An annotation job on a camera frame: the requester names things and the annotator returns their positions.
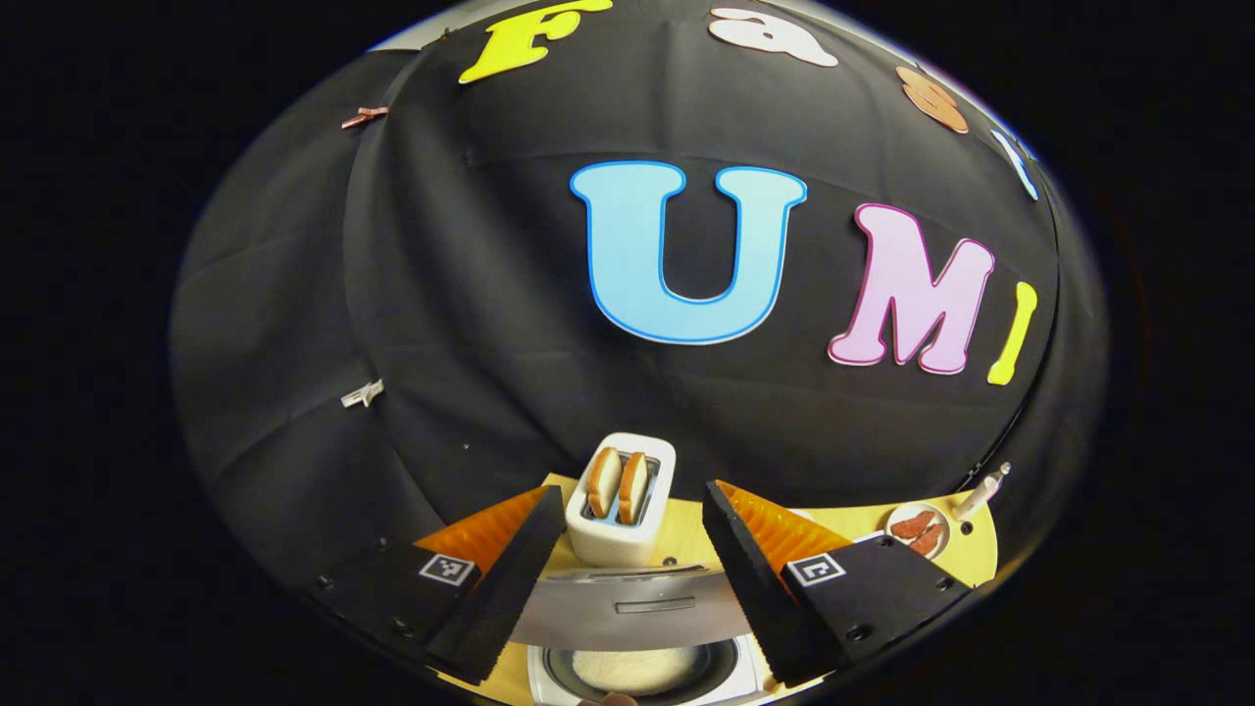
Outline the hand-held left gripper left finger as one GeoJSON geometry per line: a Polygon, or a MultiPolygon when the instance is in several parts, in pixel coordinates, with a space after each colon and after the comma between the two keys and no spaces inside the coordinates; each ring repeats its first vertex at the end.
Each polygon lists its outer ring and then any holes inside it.
{"type": "Polygon", "coordinates": [[[560,487],[537,487],[420,540],[376,542],[318,574],[314,603],[402,663],[481,683],[565,527],[560,487]]]}

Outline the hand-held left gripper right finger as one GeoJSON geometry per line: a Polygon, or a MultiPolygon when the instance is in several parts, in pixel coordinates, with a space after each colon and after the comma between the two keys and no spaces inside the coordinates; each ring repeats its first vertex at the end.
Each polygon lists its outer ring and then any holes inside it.
{"type": "Polygon", "coordinates": [[[707,483],[702,522],[784,686],[871,662],[970,594],[889,533],[850,540],[722,479],[707,483]]]}

